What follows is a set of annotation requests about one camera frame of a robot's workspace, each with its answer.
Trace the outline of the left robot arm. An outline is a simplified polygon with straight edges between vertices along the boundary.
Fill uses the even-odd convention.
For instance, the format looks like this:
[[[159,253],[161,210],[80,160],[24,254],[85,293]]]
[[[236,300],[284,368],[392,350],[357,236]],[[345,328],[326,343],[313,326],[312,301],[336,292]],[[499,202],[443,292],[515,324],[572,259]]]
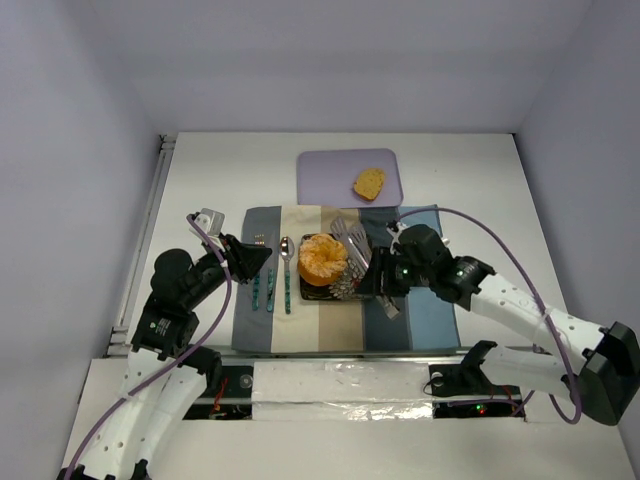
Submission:
[[[181,249],[156,259],[117,399],[59,478],[151,478],[154,461],[195,400],[220,390],[220,353],[192,339],[199,325],[195,309],[217,288],[253,280],[272,251],[232,235],[221,235],[206,250],[198,261]]]

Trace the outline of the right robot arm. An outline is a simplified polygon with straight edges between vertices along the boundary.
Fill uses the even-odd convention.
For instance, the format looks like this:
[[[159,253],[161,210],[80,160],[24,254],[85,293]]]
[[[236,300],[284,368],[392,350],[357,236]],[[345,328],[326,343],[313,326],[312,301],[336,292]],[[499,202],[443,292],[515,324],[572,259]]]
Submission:
[[[525,337],[539,352],[477,342],[457,364],[430,370],[426,391],[457,402],[503,386],[571,402],[577,414],[615,426],[639,390],[639,342],[623,323],[602,326],[547,306],[490,265],[454,256],[426,225],[392,222],[389,247],[376,247],[356,292],[400,298],[418,287]]]

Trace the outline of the yellow bread slice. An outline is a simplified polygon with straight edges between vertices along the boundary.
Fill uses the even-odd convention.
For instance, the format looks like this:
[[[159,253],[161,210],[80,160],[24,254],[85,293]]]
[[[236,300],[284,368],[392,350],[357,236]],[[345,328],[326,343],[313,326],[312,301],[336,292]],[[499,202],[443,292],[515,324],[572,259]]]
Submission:
[[[365,201],[374,201],[384,187],[386,173],[380,168],[363,170],[353,184],[356,195]]]

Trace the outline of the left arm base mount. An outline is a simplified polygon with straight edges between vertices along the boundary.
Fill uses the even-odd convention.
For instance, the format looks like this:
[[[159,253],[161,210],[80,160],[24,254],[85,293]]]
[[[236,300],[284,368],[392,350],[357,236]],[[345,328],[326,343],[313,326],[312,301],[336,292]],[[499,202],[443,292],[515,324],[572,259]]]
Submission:
[[[253,367],[223,365],[217,383],[195,400],[184,420],[250,420]]]

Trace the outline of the orange frosted round cake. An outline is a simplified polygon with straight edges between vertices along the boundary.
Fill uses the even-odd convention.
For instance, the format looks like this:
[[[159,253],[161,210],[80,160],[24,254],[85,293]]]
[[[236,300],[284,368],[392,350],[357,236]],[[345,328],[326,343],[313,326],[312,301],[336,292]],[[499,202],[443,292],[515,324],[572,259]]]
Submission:
[[[312,286],[328,286],[347,268],[347,257],[345,246],[331,235],[311,235],[301,243],[299,249],[299,275]]]

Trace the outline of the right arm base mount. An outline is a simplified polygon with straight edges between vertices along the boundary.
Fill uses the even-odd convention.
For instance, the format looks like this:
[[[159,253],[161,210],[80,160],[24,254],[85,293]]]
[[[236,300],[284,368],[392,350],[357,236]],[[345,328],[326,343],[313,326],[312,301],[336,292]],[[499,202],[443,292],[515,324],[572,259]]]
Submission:
[[[423,393],[432,400],[436,419],[481,419],[524,417],[523,395],[517,386],[496,385],[479,370],[460,364],[429,366]]]

